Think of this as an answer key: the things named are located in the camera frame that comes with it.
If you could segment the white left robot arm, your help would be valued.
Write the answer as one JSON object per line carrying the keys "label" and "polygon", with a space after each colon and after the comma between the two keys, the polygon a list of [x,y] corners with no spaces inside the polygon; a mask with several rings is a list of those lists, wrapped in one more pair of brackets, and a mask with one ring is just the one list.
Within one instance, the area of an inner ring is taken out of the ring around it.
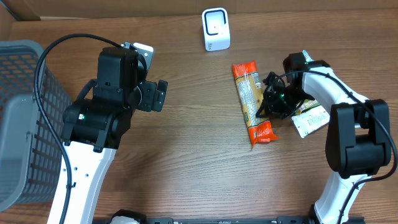
{"label": "white left robot arm", "polygon": [[65,223],[91,223],[105,175],[135,110],[160,112],[167,85],[146,79],[153,47],[134,43],[105,47],[97,79],[63,113],[61,138],[72,170]]}

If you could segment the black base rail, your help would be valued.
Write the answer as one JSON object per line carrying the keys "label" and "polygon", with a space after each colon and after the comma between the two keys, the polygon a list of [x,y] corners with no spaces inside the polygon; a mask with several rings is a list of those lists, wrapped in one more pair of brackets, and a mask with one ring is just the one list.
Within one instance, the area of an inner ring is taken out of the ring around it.
{"label": "black base rail", "polygon": [[119,210],[111,218],[97,219],[92,224],[138,223],[138,224],[316,224],[319,221],[310,216],[279,216],[277,218],[243,219],[173,219],[170,217],[148,218],[130,210]]}

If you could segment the grey plastic basket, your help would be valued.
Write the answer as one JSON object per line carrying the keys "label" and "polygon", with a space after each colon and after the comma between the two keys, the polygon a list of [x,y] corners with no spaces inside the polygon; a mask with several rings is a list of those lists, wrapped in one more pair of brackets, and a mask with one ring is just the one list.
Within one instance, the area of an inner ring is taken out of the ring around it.
{"label": "grey plastic basket", "polygon": [[37,107],[34,72],[43,52],[32,40],[1,42],[1,210],[55,194],[62,154]]}

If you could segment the teal snack packet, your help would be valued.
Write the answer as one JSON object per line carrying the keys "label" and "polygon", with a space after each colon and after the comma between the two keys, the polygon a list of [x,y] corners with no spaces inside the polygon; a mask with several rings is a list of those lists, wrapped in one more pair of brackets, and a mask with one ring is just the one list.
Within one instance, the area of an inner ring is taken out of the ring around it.
{"label": "teal snack packet", "polygon": [[305,61],[306,62],[312,62],[313,59],[311,58],[311,56],[309,55],[309,53],[306,50],[302,50],[303,56],[305,57]]}

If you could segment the green tea packet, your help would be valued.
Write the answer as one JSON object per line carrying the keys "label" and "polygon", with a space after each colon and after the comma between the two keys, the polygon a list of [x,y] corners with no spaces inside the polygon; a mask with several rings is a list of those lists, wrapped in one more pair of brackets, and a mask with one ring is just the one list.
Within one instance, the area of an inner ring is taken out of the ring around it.
{"label": "green tea packet", "polygon": [[295,111],[294,115],[301,114],[317,106],[320,106],[317,100],[305,100],[303,103],[298,104],[298,109]]}

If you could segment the white barcode scanner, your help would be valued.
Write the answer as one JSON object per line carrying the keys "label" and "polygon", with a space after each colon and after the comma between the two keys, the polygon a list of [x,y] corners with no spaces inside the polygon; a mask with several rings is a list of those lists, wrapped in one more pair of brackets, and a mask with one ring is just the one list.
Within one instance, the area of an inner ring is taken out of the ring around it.
{"label": "white barcode scanner", "polygon": [[226,9],[222,7],[205,9],[201,18],[206,51],[228,49],[231,45],[231,35]]}

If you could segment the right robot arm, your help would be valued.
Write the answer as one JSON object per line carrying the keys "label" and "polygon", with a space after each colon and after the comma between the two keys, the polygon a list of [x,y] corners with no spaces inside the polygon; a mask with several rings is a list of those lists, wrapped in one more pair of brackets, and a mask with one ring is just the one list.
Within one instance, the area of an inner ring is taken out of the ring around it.
{"label": "right robot arm", "polygon": [[397,169],[397,146],[390,132],[388,104],[370,100],[344,84],[324,60],[302,52],[283,61],[284,74],[263,80],[264,99],[256,115],[292,116],[305,100],[316,100],[330,115],[325,155],[331,173],[307,223],[364,223],[350,208],[364,184],[390,177]]}

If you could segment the orange noodle packet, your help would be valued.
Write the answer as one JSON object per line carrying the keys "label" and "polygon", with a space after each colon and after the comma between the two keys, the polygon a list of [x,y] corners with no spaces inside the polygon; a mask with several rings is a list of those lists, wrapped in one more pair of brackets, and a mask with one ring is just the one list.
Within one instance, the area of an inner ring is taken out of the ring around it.
{"label": "orange noodle packet", "polygon": [[278,140],[279,137],[274,134],[269,117],[256,116],[264,97],[255,61],[232,64],[232,71],[252,147],[256,143]]}

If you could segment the white conditioner tube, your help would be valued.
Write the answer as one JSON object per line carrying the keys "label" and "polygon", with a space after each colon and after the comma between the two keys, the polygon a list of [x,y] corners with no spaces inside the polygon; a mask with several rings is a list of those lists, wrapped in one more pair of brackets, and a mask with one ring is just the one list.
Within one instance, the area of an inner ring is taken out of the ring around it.
{"label": "white conditioner tube", "polygon": [[330,120],[330,115],[322,107],[317,106],[299,115],[293,116],[292,121],[301,138],[320,129]]}

